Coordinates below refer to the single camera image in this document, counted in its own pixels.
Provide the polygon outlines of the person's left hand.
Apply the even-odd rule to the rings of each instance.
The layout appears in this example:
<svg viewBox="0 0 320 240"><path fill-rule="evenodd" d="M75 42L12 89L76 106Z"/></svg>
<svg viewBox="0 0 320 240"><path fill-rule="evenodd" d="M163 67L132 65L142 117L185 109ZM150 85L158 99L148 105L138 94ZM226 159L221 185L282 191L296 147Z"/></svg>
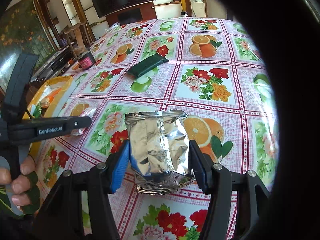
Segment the person's left hand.
<svg viewBox="0 0 320 240"><path fill-rule="evenodd" d="M27 195L27 191L32 189L35 185L35 161L32 156L28 155L20 166L21 174L13 180L10 171L1 167L1 185L10 184L13 196L11 198L14 205L19 210L23 206L32 204L31 198Z"/></svg>

